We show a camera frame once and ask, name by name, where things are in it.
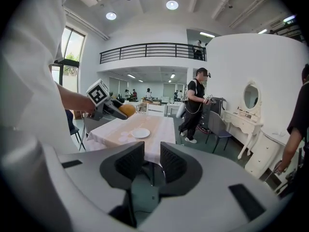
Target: hand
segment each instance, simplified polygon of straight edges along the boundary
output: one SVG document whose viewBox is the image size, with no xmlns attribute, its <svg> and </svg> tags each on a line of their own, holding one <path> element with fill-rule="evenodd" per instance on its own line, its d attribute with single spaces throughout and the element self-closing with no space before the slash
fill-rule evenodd
<svg viewBox="0 0 309 232">
<path fill-rule="evenodd" d="M 85 103 L 84 103 L 84 111 L 91 115 L 94 112 L 95 109 L 96 109 L 96 106 L 93 104 L 93 102 L 90 100 L 90 98 L 87 97 L 85 99 Z"/>
<path fill-rule="evenodd" d="M 205 105 L 208 105 L 208 104 L 209 104 L 209 100 L 204 99 L 203 103 L 204 103 Z"/>
</svg>

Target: ceiling light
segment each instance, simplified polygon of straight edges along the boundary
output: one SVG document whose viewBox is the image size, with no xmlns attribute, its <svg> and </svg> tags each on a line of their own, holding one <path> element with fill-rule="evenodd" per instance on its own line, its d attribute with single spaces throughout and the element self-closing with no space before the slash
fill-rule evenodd
<svg viewBox="0 0 309 232">
<path fill-rule="evenodd" d="M 175 10 L 178 8 L 178 2 L 176 1 L 168 1 L 166 3 L 166 7 L 169 9 L 169 10 Z"/>
<path fill-rule="evenodd" d="M 207 37 L 211 37 L 211 38 L 214 38 L 214 37 L 215 37 L 215 36 L 212 35 L 212 34 L 204 33 L 204 32 L 201 32 L 201 33 L 199 33 L 199 34 L 204 35 L 204 36 L 207 36 Z"/>
<path fill-rule="evenodd" d="M 290 17 L 288 17 L 288 18 L 285 18 L 284 20 L 283 20 L 283 22 L 288 22 L 288 21 L 290 21 L 290 20 L 293 20 L 295 18 L 295 15 L 292 15 L 292 16 L 290 16 Z"/>
<path fill-rule="evenodd" d="M 265 33 L 267 31 L 267 29 L 264 29 L 264 30 L 262 30 L 262 31 L 260 31 L 259 33 L 261 34 L 261 33 Z"/>
<path fill-rule="evenodd" d="M 114 12 L 108 12 L 106 14 L 106 18 L 109 19 L 109 20 L 115 20 L 116 19 L 116 14 Z"/>
</svg>

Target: black chair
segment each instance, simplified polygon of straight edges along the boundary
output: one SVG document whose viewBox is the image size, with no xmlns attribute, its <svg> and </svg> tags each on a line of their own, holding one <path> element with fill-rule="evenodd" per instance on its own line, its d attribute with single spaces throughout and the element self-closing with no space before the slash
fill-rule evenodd
<svg viewBox="0 0 309 232">
<path fill-rule="evenodd" d="M 74 126 L 74 128 L 72 129 L 72 130 L 70 130 L 70 134 L 71 134 L 71 136 L 72 135 L 75 135 L 75 137 L 76 137 L 76 140 L 77 140 L 77 142 L 79 143 L 79 141 L 78 141 L 78 138 L 77 138 L 77 135 L 78 135 L 78 137 L 79 137 L 79 140 L 82 142 L 82 139 L 81 139 L 81 136 L 79 135 L 79 129 L 76 127 L 76 126 Z"/>
<path fill-rule="evenodd" d="M 216 146 L 214 147 L 212 153 L 214 153 L 214 151 L 216 150 L 216 147 L 221 138 L 227 138 L 225 146 L 224 146 L 224 150 L 225 150 L 228 140 L 232 135 L 225 130 L 226 125 L 221 119 L 221 117 L 213 111 L 210 111 L 210 114 L 209 114 L 208 128 L 212 131 L 212 133 L 214 133 L 217 136 Z"/>
</svg>

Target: balcony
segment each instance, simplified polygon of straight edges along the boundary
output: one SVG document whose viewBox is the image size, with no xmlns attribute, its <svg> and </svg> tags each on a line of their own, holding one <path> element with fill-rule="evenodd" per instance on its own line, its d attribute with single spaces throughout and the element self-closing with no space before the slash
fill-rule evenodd
<svg viewBox="0 0 309 232">
<path fill-rule="evenodd" d="M 182 43 L 127 45 L 100 53 L 98 72 L 142 66 L 206 68 L 206 48 Z"/>
</svg>

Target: black pants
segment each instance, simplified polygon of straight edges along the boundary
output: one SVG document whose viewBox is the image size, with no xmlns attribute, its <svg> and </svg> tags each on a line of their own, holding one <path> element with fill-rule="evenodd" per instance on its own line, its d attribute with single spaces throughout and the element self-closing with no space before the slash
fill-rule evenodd
<svg viewBox="0 0 309 232">
<path fill-rule="evenodd" d="M 191 114 L 188 111 L 185 111 L 184 122 L 178 127 L 180 132 L 188 130 L 187 138 L 193 140 L 195 129 L 201 118 L 202 111 L 198 111 L 196 114 Z"/>
<path fill-rule="evenodd" d="M 196 50 L 196 51 L 194 52 L 193 58 L 194 58 L 194 59 L 203 60 L 202 52 L 201 52 L 200 50 Z"/>
</svg>

